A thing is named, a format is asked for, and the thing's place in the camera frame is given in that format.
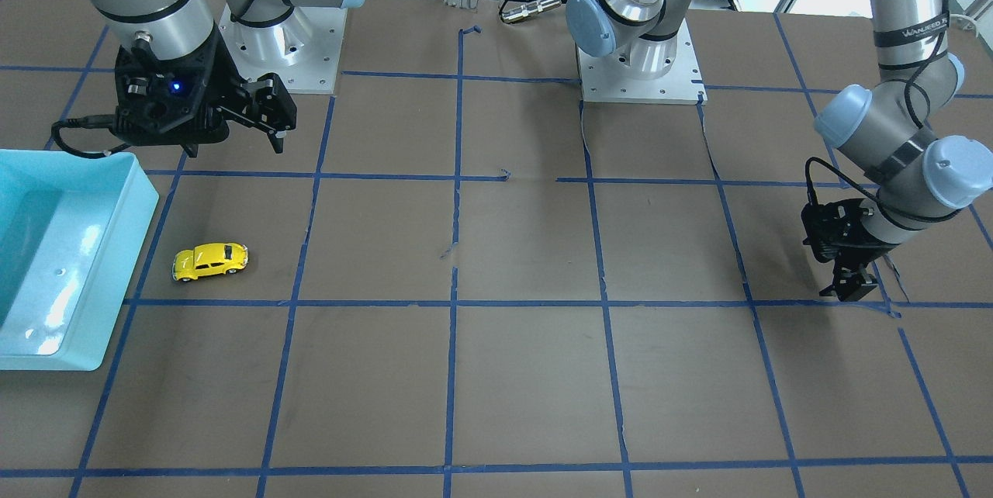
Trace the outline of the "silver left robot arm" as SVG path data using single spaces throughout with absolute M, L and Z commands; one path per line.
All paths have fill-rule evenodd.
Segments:
M 704 105 L 586 103 L 554 173 L 557 222 L 507 299 L 625 305 L 833 305 L 804 246 L 812 127 L 845 80 L 873 76 L 866 19 L 692 11 Z

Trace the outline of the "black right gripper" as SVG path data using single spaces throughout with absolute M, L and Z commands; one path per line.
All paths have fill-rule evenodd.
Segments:
M 273 151 L 283 153 L 298 112 L 279 74 L 263 74 L 249 82 L 247 92 L 216 25 L 183 57 L 161 60 L 153 45 L 152 35 L 140 31 L 117 54 L 117 105 L 109 126 L 117 140 L 130 146 L 177 145 L 196 158 L 199 145 L 226 140 L 228 123 L 235 121 L 252 123 L 266 133 Z

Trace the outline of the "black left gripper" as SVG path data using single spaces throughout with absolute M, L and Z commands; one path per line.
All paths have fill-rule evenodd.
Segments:
M 815 260 L 833 263 L 832 282 L 820 290 L 821 297 L 836 297 L 841 303 L 854 303 L 878 285 L 878 278 L 867 265 L 889 253 L 897 244 L 886 243 L 871 235 L 862 219 L 868 209 L 860 199 L 844 199 L 827 204 L 804 205 L 801 221 Z

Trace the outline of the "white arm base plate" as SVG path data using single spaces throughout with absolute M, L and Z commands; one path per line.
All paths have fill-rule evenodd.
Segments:
M 704 105 L 708 95 L 688 22 L 674 38 L 636 38 L 606 57 L 576 49 L 582 100 L 593 103 Z
M 276 73 L 291 94 L 333 95 L 343 46 L 344 8 L 296 8 L 286 21 L 253 28 L 220 18 L 220 34 L 241 77 Z

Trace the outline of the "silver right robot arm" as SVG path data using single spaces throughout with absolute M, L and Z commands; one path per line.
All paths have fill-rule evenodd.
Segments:
M 102 159 L 134 146 L 178 146 L 189 157 L 220 144 L 230 123 L 284 151 L 297 106 L 280 71 L 320 57 L 305 8 L 365 0 L 226 0 L 219 23 L 206 0 L 89 0 L 119 40 L 113 113 L 52 125 L 61 150 Z

